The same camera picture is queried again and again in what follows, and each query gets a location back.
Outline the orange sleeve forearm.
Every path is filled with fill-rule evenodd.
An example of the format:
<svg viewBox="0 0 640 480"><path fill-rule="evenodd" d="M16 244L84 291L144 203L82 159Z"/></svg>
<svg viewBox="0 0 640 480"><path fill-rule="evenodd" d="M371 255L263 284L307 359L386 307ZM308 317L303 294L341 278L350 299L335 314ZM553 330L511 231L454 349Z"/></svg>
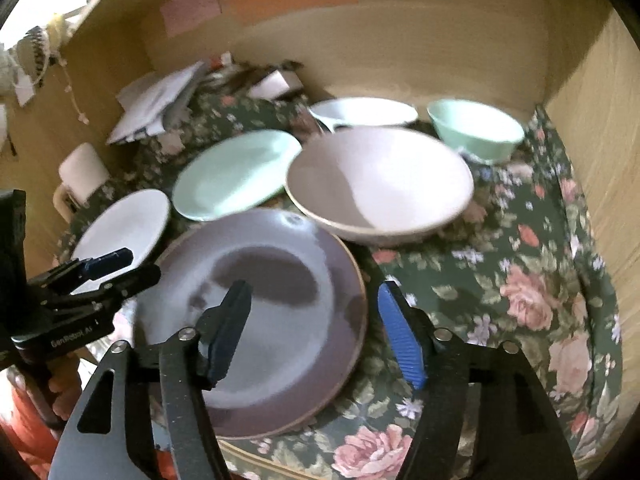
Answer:
<svg viewBox="0 0 640 480"><path fill-rule="evenodd" d="M8 380L1 384L1 427L39 479L47 479L58 440L40 419L24 391Z"/></svg>

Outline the left hand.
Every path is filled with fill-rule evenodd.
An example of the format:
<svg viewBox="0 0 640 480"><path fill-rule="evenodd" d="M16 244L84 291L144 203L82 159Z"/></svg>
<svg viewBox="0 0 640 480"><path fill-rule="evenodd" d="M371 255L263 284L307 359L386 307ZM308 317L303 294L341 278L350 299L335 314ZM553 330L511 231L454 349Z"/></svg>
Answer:
<svg viewBox="0 0 640 480"><path fill-rule="evenodd" d="M29 394L38 414L48 425L70 418L82 388L78 374L79 358L70 353L40 368L29 386Z"/></svg>

